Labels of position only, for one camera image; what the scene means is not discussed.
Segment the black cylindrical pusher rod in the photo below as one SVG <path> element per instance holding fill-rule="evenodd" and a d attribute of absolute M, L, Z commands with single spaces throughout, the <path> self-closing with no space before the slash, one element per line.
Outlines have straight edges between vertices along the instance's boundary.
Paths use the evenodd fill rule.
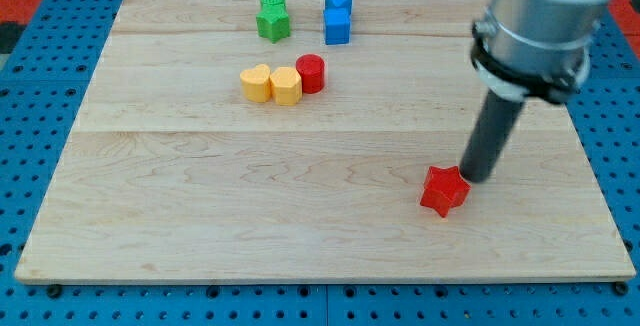
<path fill-rule="evenodd" d="M 482 183 L 491 176 L 524 105 L 487 92 L 459 164 L 465 180 Z"/>

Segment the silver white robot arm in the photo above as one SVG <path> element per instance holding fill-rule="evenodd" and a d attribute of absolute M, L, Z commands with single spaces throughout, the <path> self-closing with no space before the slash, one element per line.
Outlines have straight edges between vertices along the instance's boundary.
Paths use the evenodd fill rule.
<path fill-rule="evenodd" d="M 487 94 L 460 162 L 486 181 L 530 98 L 561 105 L 589 76 L 589 49 L 610 0 L 491 0 L 472 24 L 472 66 Z"/>

